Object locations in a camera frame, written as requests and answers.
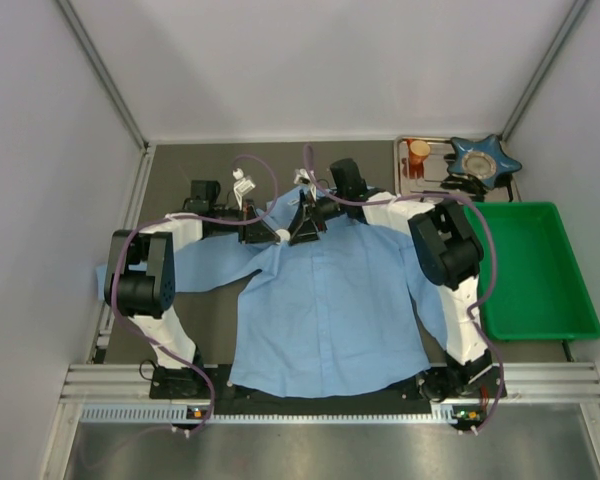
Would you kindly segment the light blue shirt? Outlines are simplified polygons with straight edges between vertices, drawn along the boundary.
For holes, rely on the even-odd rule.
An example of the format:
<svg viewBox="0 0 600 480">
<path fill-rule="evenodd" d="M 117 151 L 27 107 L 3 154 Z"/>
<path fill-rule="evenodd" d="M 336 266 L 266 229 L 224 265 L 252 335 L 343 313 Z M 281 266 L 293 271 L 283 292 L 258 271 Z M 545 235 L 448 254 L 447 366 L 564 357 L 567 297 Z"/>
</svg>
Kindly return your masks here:
<svg viewBox="0 0 600 480">
<path fill-rule="evenodd" d="M 180 293 L 246 280 L 230 381 L 275 396 L 380 390 L 429 368 L 423 333 L 446 338 L 411 239 L 347 217 L 295 246 L 208 237 L 178 251 L 175 269 Z"/>
</svg>

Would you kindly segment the orange cup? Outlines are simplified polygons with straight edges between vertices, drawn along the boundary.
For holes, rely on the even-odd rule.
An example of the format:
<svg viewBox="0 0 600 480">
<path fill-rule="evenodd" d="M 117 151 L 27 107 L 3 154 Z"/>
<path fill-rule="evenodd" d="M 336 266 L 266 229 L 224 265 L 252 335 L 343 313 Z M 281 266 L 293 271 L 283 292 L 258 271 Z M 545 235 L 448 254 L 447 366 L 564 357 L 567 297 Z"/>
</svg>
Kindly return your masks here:
<svg viewBox="0 0 600 480">
<path fill-rule="evenodd" d="M 419 166 L 429 157 L 431 147 L 428 142 L 423 140 L 411 140 L 409 142 L 409 164 Z"/>
</svg>

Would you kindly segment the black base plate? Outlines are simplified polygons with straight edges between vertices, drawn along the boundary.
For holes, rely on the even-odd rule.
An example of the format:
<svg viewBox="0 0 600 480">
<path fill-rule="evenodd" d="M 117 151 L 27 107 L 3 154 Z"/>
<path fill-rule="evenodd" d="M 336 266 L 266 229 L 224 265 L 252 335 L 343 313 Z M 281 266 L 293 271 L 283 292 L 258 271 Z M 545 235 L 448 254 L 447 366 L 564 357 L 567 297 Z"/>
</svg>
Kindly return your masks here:
<svg viewBox="0 0 600 480">
<path fill-rule="evenodd" d="M 500 378 L 500 369 L 492 367 L 475 384 L 461 388 L 450 370 L 434 366 L 406 380 L 380 390 L 359 395 L 304 398 L 279 397 L 257 389 L 229 382 L 230 367 L 205 366 L 207 383 L 195 371 L 167 369 L 145 361 L 141 378 L 150 385 L 152 400 L 208 400 L 215 394 L 215 413 L 218 415 L 388 415 L 398 413 L 429 413 L 434 400 L 476 402 L 480 408 L 493 404 L 497 394 L 507 396 Z"/>
</svg>

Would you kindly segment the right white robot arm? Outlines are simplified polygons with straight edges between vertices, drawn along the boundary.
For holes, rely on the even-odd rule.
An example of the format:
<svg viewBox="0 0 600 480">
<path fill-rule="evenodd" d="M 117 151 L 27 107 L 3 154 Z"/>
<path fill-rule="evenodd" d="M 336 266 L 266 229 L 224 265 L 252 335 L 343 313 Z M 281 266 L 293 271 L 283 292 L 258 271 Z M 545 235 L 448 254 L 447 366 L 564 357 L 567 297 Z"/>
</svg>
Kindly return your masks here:
<svg viewBox="0 0 600 480">
<path fill-rule="evenodd" d="M 370 188 L 351 158 L 332 163 L 329 170 L 333 191 L 320 185 L 312 149 L 305 149 L 303 166 L 294 179 L 304 189 L 288 227 L 290 244 L 318 240 L 328 221 L 340 216 L 407 235 L 420 271 L 437 289 L 446 328 L 446 371 L 422 375 L 421 391 L 428 399 L 441 401 L 452 393 L 479 390 L 495 358 L 479 320 L 479 308 L 489 296 L 479 293 L 478 280 L 480 263 L 486 254 L 494 254 L 495 245 L 491 235 L 480 241 L 468 221 L 465 212 L 476 206 L 458 195 L 398 196 Z"/>
</svg>

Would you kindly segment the aluminium front rail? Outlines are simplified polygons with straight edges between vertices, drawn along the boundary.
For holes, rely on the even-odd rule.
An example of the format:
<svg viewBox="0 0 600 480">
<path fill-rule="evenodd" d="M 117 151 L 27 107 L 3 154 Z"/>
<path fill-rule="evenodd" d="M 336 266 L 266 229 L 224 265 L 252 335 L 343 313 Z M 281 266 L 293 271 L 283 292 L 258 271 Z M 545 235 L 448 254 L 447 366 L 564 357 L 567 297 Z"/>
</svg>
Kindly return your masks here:
<svg viewBox="0 0 600 480">
<path fill-rule="evenodd" d="M 91 423 L 175 424 L 453 424 L 493 405 L 600 403 L 592 363 L 513 363 L 490 372 L 485 387 L 442 401 L 426 398 L 418 380 L 381 391 L 320 399 L 277 398 L 232 386 L 226 366 L 210 367 L 216 399 L 152 397 L 150 365 L 72 365 L 60 394 L 80 420 Z"/>
</svg>

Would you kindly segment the blue star-shaped dish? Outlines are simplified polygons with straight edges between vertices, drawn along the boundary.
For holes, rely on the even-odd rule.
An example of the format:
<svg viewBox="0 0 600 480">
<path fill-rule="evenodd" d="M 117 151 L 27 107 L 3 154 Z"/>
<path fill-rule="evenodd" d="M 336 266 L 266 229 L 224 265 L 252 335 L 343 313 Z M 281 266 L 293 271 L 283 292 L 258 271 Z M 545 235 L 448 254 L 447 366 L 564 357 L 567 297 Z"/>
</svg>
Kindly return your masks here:
<svg viewBox="0 0 600 480">
<path fill-rule="evenodd" d="M 485 189 L 493 190 L 498 179 L 513 175 L 522 164 L 506 154 L 499 137 L 488 135 L 481 140 L 451 137 L 455 160 L 447 167 L 450 175 L 478 180 Z"/>
</svg>

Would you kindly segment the green plastic bin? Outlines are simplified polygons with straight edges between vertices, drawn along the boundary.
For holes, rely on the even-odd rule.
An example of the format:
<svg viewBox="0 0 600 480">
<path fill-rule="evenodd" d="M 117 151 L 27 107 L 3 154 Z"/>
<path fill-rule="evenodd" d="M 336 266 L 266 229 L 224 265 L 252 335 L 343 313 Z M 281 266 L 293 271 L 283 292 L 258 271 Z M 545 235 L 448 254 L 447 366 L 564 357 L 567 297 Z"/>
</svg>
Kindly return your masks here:
<svg viewBox="0 0 600 480">
<path fill-rule="evenodd" d="M 499 341 L 593 340 L 600 323 L 557 207 L 549 202 L 477 206 L 497 254 L 494 291 L 480 308 Z"/>
</svg>

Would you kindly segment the metal tray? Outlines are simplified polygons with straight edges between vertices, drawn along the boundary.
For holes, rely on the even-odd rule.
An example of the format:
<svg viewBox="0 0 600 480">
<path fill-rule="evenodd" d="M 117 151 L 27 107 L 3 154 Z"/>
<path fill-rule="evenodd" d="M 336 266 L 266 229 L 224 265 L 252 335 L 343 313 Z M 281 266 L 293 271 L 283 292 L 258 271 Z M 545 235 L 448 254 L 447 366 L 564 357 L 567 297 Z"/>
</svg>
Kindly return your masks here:
<svg viewBox="0 0 600 480">
<path fill-rule="evenodd" d="M 409 142 L 429 143 L 431 153 L 422 165 L 409 164 Z M 402 136 L 393 143 L 395 191 L 401 195 L 442 192 L 463 195 L 474 202 L 518 202 L 520 194 L 514 175 L 500 177 L 493 190 L 476 179 L 450 175 L 447 167 L 455 160 L 450 138 Z"/>
</svg>

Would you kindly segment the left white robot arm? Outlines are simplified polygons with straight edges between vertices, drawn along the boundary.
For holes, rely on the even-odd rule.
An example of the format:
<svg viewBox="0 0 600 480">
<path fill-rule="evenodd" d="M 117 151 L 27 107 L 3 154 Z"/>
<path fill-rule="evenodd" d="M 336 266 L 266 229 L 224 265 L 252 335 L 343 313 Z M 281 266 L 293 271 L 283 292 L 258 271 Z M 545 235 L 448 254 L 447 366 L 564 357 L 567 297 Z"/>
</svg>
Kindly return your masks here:
<svg viewBox="0 0 600 480">
<path fill-rule="evenodd" d="M 104 298 L 114 314 L 128 319 L 153 348 L 157 365 L 153 382 L 182 380 L 197 385 L 197 347 L 185 333 L 173 307 L 176 294 L 175 253 L 217 230 L 235 232 L 243 244 L 280 242 L 282 237 L 247 197 L 255 189 L 249 177 L 237 180 L 237 206 L 218 206 L 217 181 L 195 181 L 183 210 L 134 230 L 112 236 Z"/>
</svg>

